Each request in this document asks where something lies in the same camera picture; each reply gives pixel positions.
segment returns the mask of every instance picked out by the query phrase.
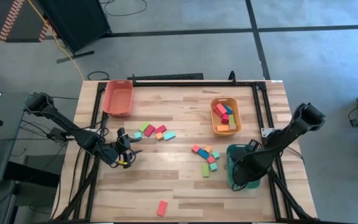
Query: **black stand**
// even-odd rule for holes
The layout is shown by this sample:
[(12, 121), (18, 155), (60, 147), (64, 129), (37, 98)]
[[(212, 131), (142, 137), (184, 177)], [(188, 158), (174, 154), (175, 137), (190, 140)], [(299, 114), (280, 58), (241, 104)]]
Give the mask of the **black stand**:
[[(85, 52), (85, 53), (81, 53), (81, 54), (73, 54), (71, 56), (71, 58), (74, 60), (76, 58), (80, 58), (80, 57), (85, 57), (85, 56), (88, 56), (88, 55), (93, 55), (94, 54), (94, 50), (91, 50), (89, 52)], [(62, 63), (62, 62), (67, 62), (69, 61), (70, 58), (69, 57), (65, 57), (65, 58), (60, 58), (58, 60), (56, 60), (56, 63)]]

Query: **green block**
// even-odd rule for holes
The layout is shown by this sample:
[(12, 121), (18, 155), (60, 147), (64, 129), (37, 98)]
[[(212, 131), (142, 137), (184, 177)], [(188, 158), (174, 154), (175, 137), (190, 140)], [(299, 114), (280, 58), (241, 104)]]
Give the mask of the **green block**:
[(149, 122), (144, 122), (142, 126), (139, 128), (139, 131), (144, 132), (144, 130), (146, 130), (147, 127), (149, 127)]
[(234, 115), (229, 115), (229, 124), (235, 124), (234, 122)]
[(208, 164), (203, 164), (203, 177), (209, 177), (209, 167), (208, 167)]

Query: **red plastic bin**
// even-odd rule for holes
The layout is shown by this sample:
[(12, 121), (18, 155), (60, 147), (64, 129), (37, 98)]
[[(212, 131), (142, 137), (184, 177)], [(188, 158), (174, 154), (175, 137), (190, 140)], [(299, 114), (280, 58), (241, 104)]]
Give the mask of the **red plastic bin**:
[(132, 111), (132, 81), (114, 80), (107, 83), (103, 111), (111, 116), (129, 116)]

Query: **yellow cable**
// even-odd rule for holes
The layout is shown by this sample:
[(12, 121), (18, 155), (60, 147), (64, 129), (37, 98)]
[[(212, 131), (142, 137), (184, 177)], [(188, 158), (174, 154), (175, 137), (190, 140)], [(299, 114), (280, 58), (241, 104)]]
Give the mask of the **yellow cable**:
[(69, 53), (67, 53), (67, 51), (61, 47), (59, 45), (59, 42), (57, 41), (56, 35), (53, 32), (52, 28), (49, 26), (49, 24), (47, 23), (47, 21), (42, 17), (41, 13), (37, 10), (37, 8), (32, 4), (32, 2), (30, 0), (28, 0), (28, 2), (30, 3), (31, 7), (34, 9), (34, 11), (38, 14), (38, 16), (42, 19), (42, 21), (44, 22), (44, 24), (48, 27), (49, 31), (52, 33), (53, 38), (55, 39), (56, 44), (58, 45), (58, 47), (60, 48), (60, 50), (62, 50), (67, 56), (68, 58), (73, 62), (74, 66), (77, 68), (78, 72), (81, 75), (82, 81), (85, 81), (84, 79), (84, 75), (82, 74), (80, 68), (78, 67), (78, 65), (75, 63), (75, 61), (73, 60), (73, 58), (70, 56)]

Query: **wooden block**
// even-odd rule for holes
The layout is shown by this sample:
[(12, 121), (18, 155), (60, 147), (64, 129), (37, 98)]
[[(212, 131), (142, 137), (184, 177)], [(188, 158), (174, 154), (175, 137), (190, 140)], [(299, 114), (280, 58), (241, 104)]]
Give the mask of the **wooden block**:
[(227, 113), (226, 109), (224, 109), (224, 106), (223, 106), (221, 103), (218, 103), (218, 104), (216, 105), (216, 108), (217, 108), (222, 114)]
[(146, 128), (146, 131), (144, 131), (144, 135), (146, 135), (147, 137), (150, 137), (150, 135), (153, 133), (155, 127), (152, 126), (152, 125), (149, 125), (147, 128)]
[(167, 128), (165, 127), (165, 125), (161, 125), (160, 127), (158, 127), (156, 130), (155, 130), (155, 133), (163, 133), (164, 131), (166, 131)]
[(135, 137), (136, 139), (142, 139), (142, 133), (141, 133), (141, 132), (136, 132), (136, 133), (134, 134), (134, 137)]
[(208, 164), (203, 164), (203, 177), (209, 177), (209, 168), (208, 168)]
[(173, 131), (167, 133), (167, 134), (164, 134), (164, 140), (168, 141), (169, 139), (171, 138), (174, 138), (175, 137), (175, 133)]
[(213, 152), (213, 153), (212, 153), (212, 156), (213, 156), (215, 159), (219, 158), (219, 152)]
[(209, 164), (212, 164), (215, 162), (215, 158), (213, 156), (209, 156), (207, 161), (209, 162)]
[(142, 124), (142, 126), (139, 128), (139, 131), (144, 132), (144, 130), (146, 130), (146, 128), (149, 126), (149, 122), (144, 122)]
[(232, 114), (232, 115), (229, 115), (229, 124), (236, 124), (235, 122), (234, 122), (234, 115)]
[(228, 124), (229, 123), (229, 115), (228, 114), (224, 114), (222, 116), (222, 124)]
[(216, 163), (211, 163), (209, 165), (209, 168), (211, 168), (212, 171), (216, 171), (218, 169), (218, 166), (216, 165)]
[(208, 157), (209, 157), (209, 153), (207, 151), (205, 151), (204, 149), (199, 149), (198, 154), (204, 159), (208, 159)]
[(229, 125), (218, 125), (218, 126), (216, 126), (216, 129), (218, 131), (228, 131), (229, 130)]
[(168, 202), (162, 200), (160, 201), (160, 205), (158, 206), (157, 215), (163, 217), (165, 215), (165, 211), (167, 209)]
[(200, 149), (200, 147), (198, 147), (197, 145), (194, 145), (191, 150), (194, 152), (194, 153), (198, 153), (198, 150)]
[(208, 153), (211, 153), (212, 146), (206, 145), (205, 148), (204, 148), (204, 150), (207, 151)]
[(157, 133), (157, 134), (155, 134), (155, 137), (156, 137), (157, 140), (159, 140), (159, 141), (161, 141), (161, 140), (164, 138), (164, 136), (162, 135), (162, 133)]
[(227, 114), (233, 114), (233, 110), (228, 105), (223, 105), (224, 109), (226, 109)]
[(229, 124), (229, 129), (230, 129), (230, 130), (235, 130), (235, 129), (237, 129), (236, 124)]

